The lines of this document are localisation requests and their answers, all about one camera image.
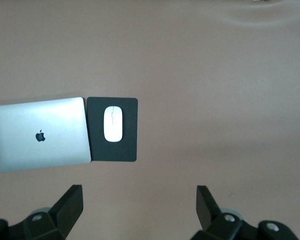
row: apple logo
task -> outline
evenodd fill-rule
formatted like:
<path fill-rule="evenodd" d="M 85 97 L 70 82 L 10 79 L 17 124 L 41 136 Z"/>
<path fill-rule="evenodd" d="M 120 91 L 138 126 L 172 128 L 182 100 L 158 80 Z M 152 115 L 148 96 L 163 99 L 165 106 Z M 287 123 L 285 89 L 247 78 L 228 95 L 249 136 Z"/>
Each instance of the apple logo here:
<path fill-rule="evenodd" d="M 40 130 L 40 132 L 35 135 L 35 138 L 38 140 L 38 142 L 46 140 L 46 138 L 44 137 L 44 133 L 42 132 L 42 130 Z"/>

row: mouse pad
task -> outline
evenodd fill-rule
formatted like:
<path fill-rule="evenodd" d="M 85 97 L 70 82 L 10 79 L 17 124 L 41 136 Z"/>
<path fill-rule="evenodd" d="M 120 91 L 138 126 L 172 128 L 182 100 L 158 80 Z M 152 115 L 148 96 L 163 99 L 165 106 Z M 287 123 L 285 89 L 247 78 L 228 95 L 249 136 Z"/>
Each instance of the mouse pad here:
<path fill-rule="evenodd" d="M 122 139 L 109 142 L 104 134 L 105 110 L 122 110 Z M 92 161 L 134 162 L 137 159 L 138 100 L 126 97 L 88 97 L 86 118 Z"/>

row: macbook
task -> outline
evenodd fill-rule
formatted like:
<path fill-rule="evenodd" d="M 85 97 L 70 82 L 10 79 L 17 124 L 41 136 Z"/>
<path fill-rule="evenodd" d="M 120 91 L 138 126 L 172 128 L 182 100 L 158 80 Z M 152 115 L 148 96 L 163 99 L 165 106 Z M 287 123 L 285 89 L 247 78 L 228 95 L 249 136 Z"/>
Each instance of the macbook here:
<path fill-rule="evenodd" d="M 90 161 L 83 98 L 0 106 L 0 172 Z"/>

